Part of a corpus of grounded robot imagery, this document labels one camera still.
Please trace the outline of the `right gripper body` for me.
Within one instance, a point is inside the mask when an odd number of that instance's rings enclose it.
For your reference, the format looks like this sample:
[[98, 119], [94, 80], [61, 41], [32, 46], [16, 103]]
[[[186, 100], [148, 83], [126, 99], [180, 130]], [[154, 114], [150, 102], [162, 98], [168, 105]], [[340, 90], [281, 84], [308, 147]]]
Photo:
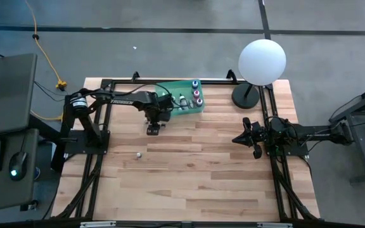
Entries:
[[243, 118], [244, 132], [250, 134], [249, 138], [245, 140], [250, 143], [249, 147], [253, 147], [253, 157], [259, 159], [262, 156], [262, 149], [258, 143], [265, 142], [267, 139], [266, 128], [262, 127], [259, 122], [251, 123], [248, 117]]

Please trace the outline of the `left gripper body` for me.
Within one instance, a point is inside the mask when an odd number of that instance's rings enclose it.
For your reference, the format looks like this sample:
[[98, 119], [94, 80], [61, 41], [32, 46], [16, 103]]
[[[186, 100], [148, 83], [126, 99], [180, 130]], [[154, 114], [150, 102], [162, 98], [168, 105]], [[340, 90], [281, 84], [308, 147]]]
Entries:
[[159, 122], [168, 122], [171, 118], [171, 108], [158, 109], [158, 108], [148, 108], [144, 110], [144, 116], [146, 118], [146, 123], [148, 124], [158, 124]]

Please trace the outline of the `teal translucent plastic bin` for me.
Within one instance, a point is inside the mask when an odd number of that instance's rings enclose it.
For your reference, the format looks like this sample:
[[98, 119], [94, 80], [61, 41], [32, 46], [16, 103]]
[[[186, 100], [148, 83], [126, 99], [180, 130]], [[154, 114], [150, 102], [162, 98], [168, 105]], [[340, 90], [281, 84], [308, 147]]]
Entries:
[[[194, 81], [194, 80], [197, 80], [199, 82], [199, 86], [198, 86], [197, 90], [200, 91], [199, 98], [203, 100], [203, 105], [201, 107], [197, 107], [197, 105], [196, 105], [197, 99], [195, 99], [193, 97], [193, 91], [195, 91], [195, 90], [192, 89], [191, 85], [192, 85], [192, 81]], [[203, 91], [202, 91], [202, 85], [201, 85], [201, 82], [199, 79], [162, 82], [155, 86], [155, 92], [159, 96], [171, 94], [171, 99], [172, 99], [172, 96], [176, 97], [176, 101], [172, 100], [172, 105], [173, 105], [172, 112], [171, 112], [172, 117], [178, 116], [178, 115], [201, 113], [204, 110], [205, 99], [204, 99], [204, 95], [203, 95]], [[188, 106], [189, 106], [188, 110], [181, 109], [180, 102], [179, 102], [180, 94], [185, 96], [187, 101], [188, 100], [193, 101], [193, 104], [188, 103]]]

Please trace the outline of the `white globe lamp black stand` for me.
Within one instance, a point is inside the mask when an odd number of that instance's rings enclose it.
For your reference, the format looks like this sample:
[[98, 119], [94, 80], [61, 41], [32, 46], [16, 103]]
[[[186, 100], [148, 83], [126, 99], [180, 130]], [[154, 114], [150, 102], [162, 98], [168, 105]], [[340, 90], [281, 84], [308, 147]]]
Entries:
[[249, 43], [242, 50], [238, 70], [244, 84], [234, 88], [231, 99], [241, 109], [250, 109], [259, 102], [257, 86], [267, 86], [278, 80], [286, 68], [284, 49], [269, 39]]

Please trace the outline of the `silver aluminium bar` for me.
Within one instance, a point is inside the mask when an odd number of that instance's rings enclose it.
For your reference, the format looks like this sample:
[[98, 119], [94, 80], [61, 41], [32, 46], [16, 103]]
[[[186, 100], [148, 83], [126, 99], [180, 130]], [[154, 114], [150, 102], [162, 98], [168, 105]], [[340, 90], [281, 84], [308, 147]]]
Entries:
[[114, 228], [116, 226], [116, 221], [90, 221], [81, 222], [79, 228]]
[[257, 228], [293, 228], [293, 224], [278, 222], [259, 222]]

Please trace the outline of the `black computer mouse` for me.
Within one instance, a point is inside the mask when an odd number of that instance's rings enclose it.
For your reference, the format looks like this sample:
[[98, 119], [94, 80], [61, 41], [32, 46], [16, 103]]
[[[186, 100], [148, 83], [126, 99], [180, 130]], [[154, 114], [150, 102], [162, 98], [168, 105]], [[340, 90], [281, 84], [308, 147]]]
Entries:
[[27, 153], [15, 153], [9, 162], [9, 175], [11, 180], [20, 181], [27, 172]]

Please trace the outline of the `dark grey raised desk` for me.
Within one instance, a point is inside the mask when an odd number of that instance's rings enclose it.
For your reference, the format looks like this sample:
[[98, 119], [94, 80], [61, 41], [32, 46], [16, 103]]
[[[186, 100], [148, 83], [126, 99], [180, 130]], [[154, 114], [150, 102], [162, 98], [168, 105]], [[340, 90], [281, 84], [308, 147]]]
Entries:
[[36, 65], [36, 54], [0, 58], [0, 134], [28, 126]]

